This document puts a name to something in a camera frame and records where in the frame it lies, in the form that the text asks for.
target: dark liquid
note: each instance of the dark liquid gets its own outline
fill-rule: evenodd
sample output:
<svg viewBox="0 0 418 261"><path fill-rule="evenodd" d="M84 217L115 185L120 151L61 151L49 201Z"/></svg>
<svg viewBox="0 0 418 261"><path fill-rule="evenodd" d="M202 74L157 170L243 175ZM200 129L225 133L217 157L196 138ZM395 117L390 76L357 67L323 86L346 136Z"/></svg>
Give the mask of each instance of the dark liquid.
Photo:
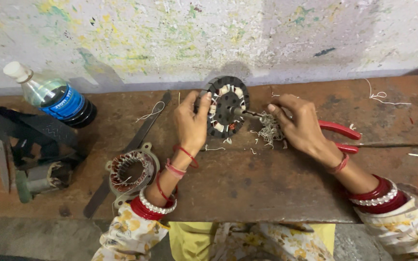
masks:
<svg viewBox="0 0 418 261"><path fill-rule="evenodd" d="M67 86L61 86L55 90L52 90L52 92L55 93L54 97L45 97L45 102L41 103L41 107L50 107L59 103L66 91ZM61 120L61 122L76 129L83 128L90 124L96 117L97 109L96 106L90 102L90 100L87 98L84 99L85 103L83 104L83 107L77 112L77 114L69 119Z"/></svg>

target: silver bangle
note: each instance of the silver bangle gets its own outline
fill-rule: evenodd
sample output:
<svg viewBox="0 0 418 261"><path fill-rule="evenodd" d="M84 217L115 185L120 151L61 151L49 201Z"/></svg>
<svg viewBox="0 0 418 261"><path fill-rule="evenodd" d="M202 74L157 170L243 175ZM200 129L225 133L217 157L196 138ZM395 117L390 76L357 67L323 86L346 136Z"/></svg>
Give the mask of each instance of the silver bangle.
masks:
<svg viewBox="0 0 418 261"><path fill-rule="evenodd" d="M398 193L398 188L396 187L396 184L393 181L389 179L385 179L385 180L391 182L391 190L385 196L379 197L376 199L371 199L371 200L350 199L351 202L357 205L369 207L369 206L381 205L383 203L386 203L392 200L394 197L396 197L396 194Z"/></svg>
<svg viewBox="0 0 418 261"><path fill-rule="evenodd" d="M159 214L168 214L172 211L175 210L175 207L177 207L177 199L175 199L174 204L170 207L170 208L160 208L160 207L156 207L155 205L149 203L149 201L147 201L147 199L144 197L144 190L147 188L148 186L144 187L143 189L140 190L140 201L143 203L143 205L150 211L154 212L154 213L159 213Z"/></svg>

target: blue bottle label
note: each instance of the blue bottle label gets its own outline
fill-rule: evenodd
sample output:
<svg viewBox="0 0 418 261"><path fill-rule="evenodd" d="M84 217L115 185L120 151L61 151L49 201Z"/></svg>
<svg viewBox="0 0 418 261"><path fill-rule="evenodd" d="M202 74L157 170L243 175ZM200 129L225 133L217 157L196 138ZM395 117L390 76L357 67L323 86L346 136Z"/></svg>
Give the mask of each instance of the blue bottle label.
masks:
<svg viewBox="0 0 418 261"><path fill-rule="evenodd" d="M67 89L58 103L48 107L40 107L39 110L59 120L70 119L77 114L85 103L85 97L67 84Z"/></svg>

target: rubber handle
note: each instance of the rubber handle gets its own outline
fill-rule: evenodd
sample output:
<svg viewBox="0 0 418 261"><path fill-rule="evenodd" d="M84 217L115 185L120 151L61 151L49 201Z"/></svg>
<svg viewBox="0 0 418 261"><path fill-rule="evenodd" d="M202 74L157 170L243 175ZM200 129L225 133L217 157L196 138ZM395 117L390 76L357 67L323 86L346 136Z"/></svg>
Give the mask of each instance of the rubber handle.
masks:
<svg viewBox="0 0 418 261"><path fill-rule="evenodd" d="M353 140L359 140L362 137L362 135L358 133L357 131L347 128L343 125L339 125L334 122L319 120L319 125L321 129L339 133Z"/></svg>
<svg viewBox="0 0 418 261"><path fill-rule="evenodd" d="M347 153L347 154L356 154L359 152L359 148L358 147L354 147L351 145L344 145L338 142L335 142L335 145L338 147L338 149L341 152Z"/></svg>

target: plastic bottle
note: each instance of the plastic bottle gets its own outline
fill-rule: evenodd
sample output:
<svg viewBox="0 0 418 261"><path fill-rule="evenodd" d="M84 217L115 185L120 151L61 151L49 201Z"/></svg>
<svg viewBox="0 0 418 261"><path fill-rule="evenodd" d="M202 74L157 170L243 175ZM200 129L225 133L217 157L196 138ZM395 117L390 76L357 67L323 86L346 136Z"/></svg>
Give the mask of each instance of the plastic bottle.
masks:
<svg viewBox="0 0 418 261"><path fill-rule="evenodd" d="M19 62L8 63L3 72L21 84L29 104L70 127L83 128L96 117L96 106L61 78L34 73Z"/></svg>

